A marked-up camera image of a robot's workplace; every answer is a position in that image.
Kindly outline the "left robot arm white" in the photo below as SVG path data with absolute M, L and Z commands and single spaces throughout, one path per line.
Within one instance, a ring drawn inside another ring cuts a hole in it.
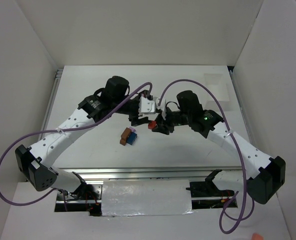
M 93 187 L 79 174 L 56 168 L 55 161 L 76 140 L 115 113 L 138 120 L 141 98 L 152 99 L 152 88 L 152 83 L 146 82 L 130 92 L 128 80 L 121 76 L 109 78 L 105 87 L 85 97 L 56 129 L 44 131 L 44 138 L 28 147 L 21 144 L 15 149 L 19 170 L 38 192 L 52 188 L 77 199 L 94 196 Z

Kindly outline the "blue notched wood block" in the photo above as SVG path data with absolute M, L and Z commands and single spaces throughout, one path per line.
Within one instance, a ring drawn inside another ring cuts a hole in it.
M 134 142 L 136 141 L 137 139 L 137 134 L 135 132 L 132 132 L 129 137 L 127 138 L 126 140 L 126 143 L 129 144 L 129 145 L 133 145 Z

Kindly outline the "orange-red wood cube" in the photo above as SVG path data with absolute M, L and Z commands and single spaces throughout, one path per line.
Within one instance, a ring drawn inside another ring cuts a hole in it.
M 153 130 L 156 126 L 157 126 L 157 122 L 156 121 L 151 121 L 148 124 L 148 129 Z

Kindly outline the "brown arch wood block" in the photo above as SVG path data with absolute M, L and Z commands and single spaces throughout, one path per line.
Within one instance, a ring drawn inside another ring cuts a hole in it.
M 120 141 L 119 143 L 123 146 L 125 146 L 127 144 L 127 139 L 129 138 L 129 136 L 131 135 L 132 130 L 128 127 L 125 128 L 125 130 L 122 132 L 122 134 L 120 135 Z

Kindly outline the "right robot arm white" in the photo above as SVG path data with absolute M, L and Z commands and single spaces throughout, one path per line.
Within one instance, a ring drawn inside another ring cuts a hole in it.
M 236 173 L 217 169 L 206 181 L 217 190 L 234 192 L 246 189 L 248 195 L 259 204 L 266 204 L 285 183 L 286 162 L 280 156 L 272 157 L 253 146 L 238 133 L 228 128 L 224 118 L 211 109 L 204 109 L 191 90 L 176 96 L 178 110 L 172 111 L 159 99 L 153 132 L 169 135 L 175 127 L 189 126 L 194 132 L 215 143 L 226 153 L 240 160 L 242 169 Z

